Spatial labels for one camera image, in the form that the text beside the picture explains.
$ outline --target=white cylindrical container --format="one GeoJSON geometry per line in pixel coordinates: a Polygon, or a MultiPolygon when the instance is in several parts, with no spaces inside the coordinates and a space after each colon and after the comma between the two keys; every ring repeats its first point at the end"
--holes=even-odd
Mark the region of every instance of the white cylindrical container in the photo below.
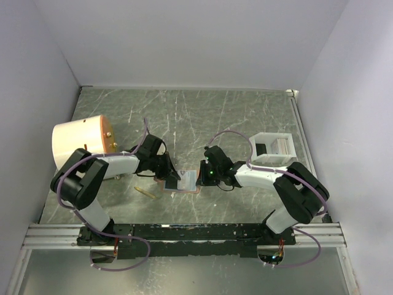
{"type": "Polygon", "coordinates": [[[53,128],[52,152],[57,169],[78,148],[102,154],[115,152],[116,146],[112,125],[104,115],[58,124],[53,128]]]}

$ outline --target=small card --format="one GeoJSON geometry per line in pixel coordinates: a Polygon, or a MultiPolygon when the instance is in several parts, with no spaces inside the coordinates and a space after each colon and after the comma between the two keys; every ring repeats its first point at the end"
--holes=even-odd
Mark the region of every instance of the small card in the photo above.
{"type": "Polygon", "coordinates": [[[172,192],[199,192],[200,188],[197,186],[198,171],[197,170],[177,170],[180,176],[179,181],[164,181],[163,191],[172,192]]]}

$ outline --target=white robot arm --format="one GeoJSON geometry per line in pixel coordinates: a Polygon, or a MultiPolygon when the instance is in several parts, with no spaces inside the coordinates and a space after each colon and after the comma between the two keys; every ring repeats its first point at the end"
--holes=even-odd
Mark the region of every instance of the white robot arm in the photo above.
{"type": "MultiPolygon", "coordinates": [[[[245,162],[233,163],[218,146],[207,147],[204,153],[206,160],[200,163],[200,175],[197,184],[201,186],[217,186],[224,182],[233,187],[260,187],[276,191],[282,200],[282,206],[274,210],[264,224],[274,234],[280,234],[296,223],[308,224],[322,208],[318,196],[307,187],[298,189],[300,182],[280,173],[261,171],[271,167],[247,166],[245,162]]],[[[275,170],[287,171],[311,185],[326,201],[329,193],[326,188],[299,163],[288,167],[275,167],[275,170]]]]}

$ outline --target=gold pen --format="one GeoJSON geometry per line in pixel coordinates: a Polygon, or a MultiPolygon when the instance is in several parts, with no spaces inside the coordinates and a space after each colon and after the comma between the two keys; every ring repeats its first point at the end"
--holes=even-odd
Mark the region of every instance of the gold pen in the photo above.
{"type": "Polygon", "coordinates": [[[144,194],[146,196],[148,196],[149,198],[152,198],[153,200],[157,199],[157,197],[153,194],[151,194],[150,192],[144,191],[143,189],[141,189],[138,186],[134,187],[138,192],[140,192],[141,194],[144,194]]]}

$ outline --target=white box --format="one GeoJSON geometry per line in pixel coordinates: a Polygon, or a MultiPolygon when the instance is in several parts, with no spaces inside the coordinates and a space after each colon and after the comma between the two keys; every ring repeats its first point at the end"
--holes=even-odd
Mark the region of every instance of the white box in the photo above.
{"type": "Polygon", "coordinates": [[[296,151],[294,146],[294,139],[292,138],[291,133],[267,133],[260,132],[252,137],[250,137],[250,141],[252,143],[252,162],[258,163],[280,163],[285,164],[290,159],[296,158],[296,151]],[[278,138],[285,138],[288,140],[289,145],[289,154],[273,154],[271,150],[271,144],[278,138]],[[256,144],[265,144],[266,145],[266,154],[257,155],[257,147],[256,144]]]}

